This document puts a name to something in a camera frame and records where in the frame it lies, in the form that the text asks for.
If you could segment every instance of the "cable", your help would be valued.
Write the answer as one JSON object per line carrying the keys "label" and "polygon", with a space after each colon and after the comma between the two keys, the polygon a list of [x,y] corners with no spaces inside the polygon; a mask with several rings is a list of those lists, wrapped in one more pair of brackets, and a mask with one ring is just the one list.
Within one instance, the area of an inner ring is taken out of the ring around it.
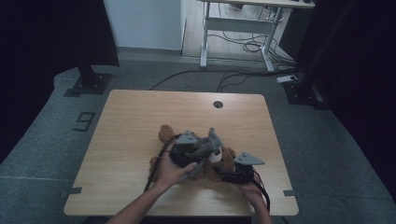
{"label": "cable", "polygon": [[284,217],[280,217],[280,218],[282,218],[282,220],[283,220],[286,224],[289,224],[289,222],[288,222]]}
{"label": "cable", "polygon": [[[226,12],[227,16],[230,18],[230,15],[229,15],[228,12],[227,12],[227,6],[226,6],[226,4],[223,4],[223,5],[224,5],[224,11]],[[256,11],[258,11],[257,9],[258,9],[258,7],[255,8],[255,10],[253,11],[253,13],[250,15],[250,18],[252,17],[252,15],[253,15]],[[220,6],[220,3],[218,3],[218,10],[219,10],[219,16],[221,17],[221,6]],[[270,7],[270,10],[269,10],[269,14],[270,14],[270,15],[271,15],[272,11],[273,11],[273,8]],[[209,35],[209,36],[219,37],[219,38],[222,38],[222,39],[224,39],[224,40],[226,40],[226,41],[229,41],[229,42],[232,42],[232,43],[235,43],[235,44],[239,44],[239,45],[243,45],[243,50],[246,51],[246,52],[253,52],[253,53],[254,53],[254,52],[261,51],[262,48],[263,48],[263,46],[265,45],[266,40],[267,40],[267,35],[257,35],[257,36],[254,36],[254,34],[252,34],[252,37],[251,37],[251,38],[244,38],[244,39],[240,39],[240,38],[239,38],[239,39],[238,39],[238,38],[230,38],[230,37],[228,37],[228,36],[225,34],[224,31],[222,31],[222,33],[223,33],[224,37],[221,36],[221,35]],[[264,42],[257,41],[255,38],[258,38],[258,37],[265,37]],[[241,41],[241,40],[242,40],[242,41],[248,40],[248,42],[246,42],[246,43],[237,42],[237,41]],[[271,46],[270,46],[270,48],[269,48],[269,50],[268,50],[269,53],[271,54],[271,56],[273,57],[273,59],[274,59],[277,63],[283,63],[283,64],[285,64],[285,65],[289,65],[290,67],[296,67],[296,66],[297,66],[297,63],[296,63],[294,60],[291,60],[291,59],[282,57],[282,56],[280,56],[279,54],[276,53],[276,48],[277,48],[277,46],[278,46],[278,42],[277,42],[277,40],[276,40],[275,38],[273,38],[273,40],[276,42],[276,45],[275,45],[275,47],[274,47],[273,49],[272,49]]]}
{"label": "cable", "polygon": [[166,142],[166,144],[163,146],[163,149],[161,149],[160,153],[158,154],[157,160],[156,160],[155,163],[154,163],[154,166],[153,166],[153,168],[152,168],[151,174],[149,174],[149,176],[148,176],[148,183],[146,184],[145,191],[149,189],[149,185],[151,184],[152,179],[154,179],[155,172],[157,171],[157,167],[158,167],[158,165],[160,164],[160,160],[161,160],[161,157],[163,156],[163,153],[164,153],[165,150],[169,147],[169,144],[171,144],[172,141],[174,141],[175,139],[177,139],[179,136],[180,136],[180,134],[179,134],[179,135],[173,136],[171,139],[169,139],[169,140]]}
{"label": "cable", "polygon": [[161,80],[160,82],[158,82],[157,84],[155,84],[153,87],[151,87],[150,89],[148,89],[149,91],[154,90],[156,87],[158,87],[159,85],[161,85],[162,83],[164,83],[166,80],[171,79],[172,77],[177,77],[183,74],[187,74],[187,73],[209,73],[209,72],[213,72],[213,73],[227,73],[227,72],[240,72],[242,70],[238,70],[238,69],[230,69],[230,70],[188,70],[188,71],[182,71],[182,72],[178,72],[175,73],[169,77],[164,78],[163,80]]}
{"label": "cable", "polygon": [[279,71],[279,70],[280,70],[280,69],[279,69],[280,66],[287,66],[287,67],[295,68],[294,65],[290,65],[290,64],[288,64],[288,63],[279,63],[279,64],[276,66],[276,70]]}
{"label": "cable", "polygon": [[[260,73],[254,73],[254,72],[249,72],[249,73],[237,73],[237,74],[232,74],[232,75],[228,75],[227,77],[224,77],[221,79],[220,84],[218,86],[218,92],[222,92],[222,89],[227,87],[227,86],[236,86],[236,85],[240,85],[243,82],[245,82],[248,78],[250,77],[270,77],[270,76],[274,76],[274,75],[281,75],[281,74],[288,74],[288,73],[297,73],[300,72],[299,69],[296,68],[291,68],[291,69],[285,69],[285,70],[281,70],[278,72],[274,72],[274,73],[264,73],[264,72],[260,72]],[[242,81],[239,81],[237,83],[229,83],[226,85],[222,85],[222,83],[231,77],[240,77],[240,76],[247,76],[245,77]]]}
{"label": "cable", "polygon": [[253,183],[257,188],[259,188],[260,191],[262,192],[262,195],[264,195],[265,201],[267,202],[267,209],[268,209],[268,212],[269,212],[269,211],[270,211],[270,208],[271,208],[271,202],[270,202],[270,197],[268,196],[268,193],[267,193],[267,191],[265,190],[264,185],[260,185],[260,184],[257,183],[257,181],[254,180],[254,179],[251,179],[250,181],[251,181],[251,183]]}
{"label": "cable", "polygon": [[262,18],[262,12],[260,13],[259,18],[257,18],[257,20],[259,21]]}
{"label": "cable", "polygon": [[249,19],[251,19],[251,17],[254,15],[254,13],[257,11],[257,8],[258,8],[259,6],[256,6],[255,8],[254,8],[254,11],[253,11],[253,13],[251,13],[251,15],[249,16]]}

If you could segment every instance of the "black cable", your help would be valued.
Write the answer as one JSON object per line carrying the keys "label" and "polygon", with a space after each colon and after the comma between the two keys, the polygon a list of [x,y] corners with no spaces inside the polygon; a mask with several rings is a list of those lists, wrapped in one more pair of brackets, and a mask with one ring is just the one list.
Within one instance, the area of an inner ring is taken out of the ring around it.
{"label": "black cable", "polygon": [[241,72],[244,70],[241,69],[230,69],[230,70],[188,70],[188,71],[183,71],[183,72],[178,72],[175,73],[169,77],[164,78],[163,80],[161,80],[160,82],[158,82],[157,84],[155,84],[153,87],[151,87],[150,89],[148,89],[149,91],[154,90],[156,87],[158,87],[159,85],[161,85],[162,83],[164,83],[166,80],[171,79],[172,77],[177,77],[183,74],[187,74],[187,73],[223,73],[223,72]]}
{"label": "black cable", "polygon": [[[218,5],[219,5],[219,6],[218,6],[218,9],[219,9],[219,16],[221,17],[220,3],[218,3]],[[224,4],[224,10],[225,10],[227,16],[230,18],[230,15],[228,15],[227,7],[226,7],[225,4]],[[269,12],[269,15],[270,15],[270,16],[271,16],[272,10],[273,10],[273,8],[271,7],[271,8],[270,8],[270,12]],[[219,38],[222,38],[222,39],[224,39],[224,40],[226,40],[226,41],[229,41],[229,42],[232,42],[232,43],[235,43],[235,44],[239,44],[239,45],[243,45],[243,50],[244,50],[244,51],[246,51],[246,52],[253,52],[253,53],[262,50],[262,48],[263,48],[263,46],[264,46],[264,44],[265,44],[265,42],[266,42],[266,38],[267,38],[267,35],[258,35],[258,36],[254,36],[254,34],[253,34],[251,38],[236,39],[236,38],[230,38],[230,37],[228,37],[228,36],[225,34],[224,31],[222,31],[222,33],[223,33],[224,37],[223,37],[223,36],[220,36],[220,35],[209,35],[209,36],[219,37]],[[256,41],[255,38],[263,37],[263,36],[265,36],[264,43],[259,42],[259,41]],[[251,41],[248,41],[248,42],[246,42],[246,43],[237,42],[237,41],[239,41],[239,40],[251,40]],[[279,54],[276,53],[276,48],[277,48],[277,46],[278,46],[278,42],[277,42],[277,40],[276,40],[275,38],[273,38],[273,40],[276,42],[276,45],[275,45],[275,47],[274,47],[273,49],[272,49],[271,46],[270,46],[270,48],[269,48],[268,51],[269,51],[269,53],[271,54],[271,56],[274,58],[274,60],[275,60],[277,63],[286,63],[286,64],[288,64],[288,65],[290,65],[290,66],[292,66],[292,67],[296,67],[296,66],[297,66],[297,63],[296,63],[294,60],[291,60],[291,59],[282,57],[282,56],[280,56]]]}
{"label": "black cable", "polygon": [[251,15],[249,16],[249,19],[251,19],[251,17],[254,15],[254,13],[257,11],[257,8],[258,8],[259,6],[256,6],[255,8],[254,8],[254,11],[253,11],[253,13],[251,13]]}
{"label": "black cable", "polygon": [[158,154],[157,160],[156,160],[155,163],[154,163],[154,166],[153,166],[153,168],[152,168],[151,174],[149,174],[149,176],[148,176],[148,183],[146,184],[145,191],[149,189],[149,185],[151,184],[152,179],[153,179],[154,176],[155,176],[155,172],[157,171],[157,167],[158,167],[158,165],[160,164],[160,160],[161,160],[161,157],[163,156],[163,153],[164,153],[165,150],[169,147],[169,144],[171,144],[172,141],[174,141],[175,139],[177,139],[179,136],[180,136],[180,134],[179,134],[179,135],[173,136],[171,139],[169,139],[169,140],[166,142],[166,144],[163,146],[163,149],[161,149],[160,153]]}
{"label": "black cable", "polygon": [[294,65],[290,65],[290,64],[288,64],[288,63],[279,63],[279,64],[276,66],[276,70],[279,71],[279,70],[280,70],[280,69],[279,69],[280,66],[288,66],[288,67],[295,68]]}
{"label": "black cable", "polygon": [[260,179],[260,182],[262,183],[262,177],[259,175],[259,173],[257,173],[257,171],[256,170],[253,170],[254,171],[254,173],[259,177],[259,179]]}
{"label": "black cable", "polygon": [[268,19],[268,20],[266,20],[266,21],[269,21],[269,20],[270,20],[271,13],[272,13],[272,7],[270,7],[270,12],[268,13],[268,17],[266,18],[266,19]]}
{"label": "black cable", "polygon": [[202,9],[202,28],[203,30],[205,29],[205,2],[204,2],[204,8]]}
{"label": "black cable", "polygon": [[284,217],[280,217],[280,218],[282,218],[282,220],[283,220],[286,224],[289,224],[289,222],[288,222]]}
{"label": "black cable", "polygon": [[259,21],[262,18],[262,12],[260,13],[259,18],[257,18],[257,20]]}
{"label": "black cable", "polygon": [[[297,73],[300,72],[299,69],[296,68],[291,68],[291,69],[285,69],[285,70],[281,70],[278,72],[273,72],[273,73],[264,73],[264,72],[249,72],[249,73],[237,73],[237,74],[231,74],[228,75],[227,77],[224,77],[221,79],[220,84],[218,86],[218,92],[222,92],[222,89],[225,88],[226,86],[231,86],[231,85],[240,85],[243,82],[246,81],[246,79],[250,78],[250,77],[270,77],[270,76],[274,76],[274,75],[281,75],[281,74],[288,74],[288,73]],[[247,76],[243,81],[239,81],[238,83],[234,83],[234,84],[226,84],[226,85],[222,85],[222,83],[231,77],[239,77],[239,76]]]}
{"label": "black cable", "polygon": [[255,179],[250,180],[251,183],[253,183],[259,190],[262,192],[262,195],[264,195],[265,201],[267,202],[267,209],[268,212],[270,211],[271,208],[271,202],[270,202],[270,196],[268,196],[267,191],[265,190],[264,185],[259,184]]}

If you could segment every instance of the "gray carpet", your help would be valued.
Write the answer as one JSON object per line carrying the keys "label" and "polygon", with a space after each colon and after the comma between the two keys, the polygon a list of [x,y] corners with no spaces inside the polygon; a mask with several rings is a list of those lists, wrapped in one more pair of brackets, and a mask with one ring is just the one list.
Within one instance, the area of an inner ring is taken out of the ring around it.
{"label": "gray carpet", "polygon": [[[58,75],[48,103],[0,166],[0,223],[81,223],[85,217],[64,214],[64,193],[73,185],[109,92],[147,90],[174,73],[198,69],[196,63],[143,61],[120,61],[120,68],[95,66],[96,72],[113,74],[105,94],[78,98],[63,97],[76,82],[78,70]],[[185,74],[155,90],[213,92],[222,75]],[[290,224],[395,222],[395,202],[331,111],[289,105],[276,76],[251,77],[224,91],[258,93],[267,101],[291,184],[298,192],[300,213],[286,217]],[[74,131],[81,112],[95,113],[87,132]],[[280,217],[274,222],[284,223]]]}

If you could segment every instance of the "white desk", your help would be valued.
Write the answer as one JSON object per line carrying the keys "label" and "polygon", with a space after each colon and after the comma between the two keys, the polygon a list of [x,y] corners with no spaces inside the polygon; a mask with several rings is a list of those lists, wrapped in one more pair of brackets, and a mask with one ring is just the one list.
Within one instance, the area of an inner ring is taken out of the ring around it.
{"label": "white desk", "polygon": [[[268,50],[271,46],[272,39],[276,31],[279,17],[283,7],[300,7],[300,8],[313,8],[315,4],[311,1],[305,3],[303,0],[298,2],[292,0],[201,0],[207,2],[205,13],[205,26],[204,26],[204,42],[201,49],[201,62],[200,66],[206,68],[207,61],[207,32],[209,30],[216,31],[231,31],[240,33],[254,33],[269,35],[265,41],[264,48],[262,49],[262,57],[269,72],[274,72],[275,69],[271,62],[271,55]],[[278,7],[276,16],[273,21],[252,21],[252,20],[237,20],[228,18],[213,18],[209,16],[210,3],[229,3],[229,4],[244,4],[244,5],[257,5],[257,6],[270,6]]]}

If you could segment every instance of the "table top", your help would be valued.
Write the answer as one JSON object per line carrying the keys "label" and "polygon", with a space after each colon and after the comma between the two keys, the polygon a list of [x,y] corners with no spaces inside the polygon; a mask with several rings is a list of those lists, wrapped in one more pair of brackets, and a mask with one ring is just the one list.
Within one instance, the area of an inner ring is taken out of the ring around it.
{"label": "table top", "polygon": [[230,4],[245,4],[256,6],[273,6],[273,7],[300,7],[300,8],[313,8],[315,3],[305,3],[303,0],[298,2],[292,0],[200,0],[202,2],[213,3],[230,3]]}
{"label": "table top", "polygon": [[[214,102],[223,103],[215,108]],[[176,133],[207,136],[213,127],[236,155],[246,151],[265,161],[255,166],[271,198],[271,215],[298,213],[275,130],[259,94],[180,91],[112,91],[93,134],[64,212],[69,216],[112,216],[137,198],[149,176],[149,159],[163,144],[161,125]],[[148,216],[252,216],[236,185],[206,179],[184,180],[149,210]]]}

